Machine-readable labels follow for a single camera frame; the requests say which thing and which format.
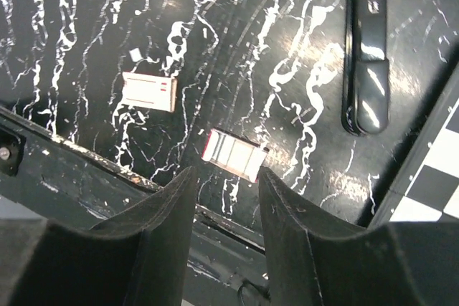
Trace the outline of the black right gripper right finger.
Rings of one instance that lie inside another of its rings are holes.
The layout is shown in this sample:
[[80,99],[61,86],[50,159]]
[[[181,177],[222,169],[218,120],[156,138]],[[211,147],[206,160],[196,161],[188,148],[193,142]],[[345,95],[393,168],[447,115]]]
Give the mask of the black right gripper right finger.
[[258,177],[272,305],[456,305],[458,224],[350,224]]

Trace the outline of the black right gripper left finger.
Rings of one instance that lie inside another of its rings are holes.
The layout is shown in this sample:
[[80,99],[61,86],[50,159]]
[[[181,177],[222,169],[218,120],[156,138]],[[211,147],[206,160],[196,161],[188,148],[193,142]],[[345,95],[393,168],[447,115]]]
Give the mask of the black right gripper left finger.
[[1,220],[3,305],[180,305],[197,172],[77,230],[49,219]]

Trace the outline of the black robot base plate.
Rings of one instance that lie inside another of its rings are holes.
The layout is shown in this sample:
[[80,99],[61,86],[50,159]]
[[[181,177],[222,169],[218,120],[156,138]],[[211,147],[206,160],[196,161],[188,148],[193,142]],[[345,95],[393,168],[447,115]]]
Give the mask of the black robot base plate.
[[[88,229],[159,191],[120,168],[7,110],[1,131],[18,140],[15,176],[1,175],[1,205]],[[185,305],[267,305],[262,237],[198,206],[184,283]]]

